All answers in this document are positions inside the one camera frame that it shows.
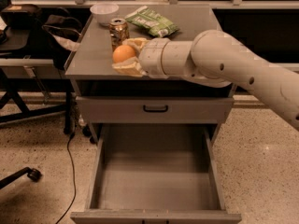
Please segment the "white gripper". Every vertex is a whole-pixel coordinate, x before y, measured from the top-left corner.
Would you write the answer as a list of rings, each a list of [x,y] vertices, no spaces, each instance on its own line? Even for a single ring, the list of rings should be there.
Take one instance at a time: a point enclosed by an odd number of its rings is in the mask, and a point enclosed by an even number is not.
[[[139,57],[132,57],[123,62],[113,63],[112,68],[119,74],[131,77],[167,78],[163,70],[162,57],[164,48],[170,42],[168,38],[137,37],[125,39],[122,44],[131,46]]]

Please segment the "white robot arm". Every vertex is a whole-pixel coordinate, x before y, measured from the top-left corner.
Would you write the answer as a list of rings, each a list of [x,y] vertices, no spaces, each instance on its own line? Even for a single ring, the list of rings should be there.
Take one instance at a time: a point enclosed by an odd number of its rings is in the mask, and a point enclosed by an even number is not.
[[[259,57],[223,31],[207,30],[193,41],[129,38],[112,53],[112,67],[132,77],[180,77],[248,91],[299,130],[299,75]]]

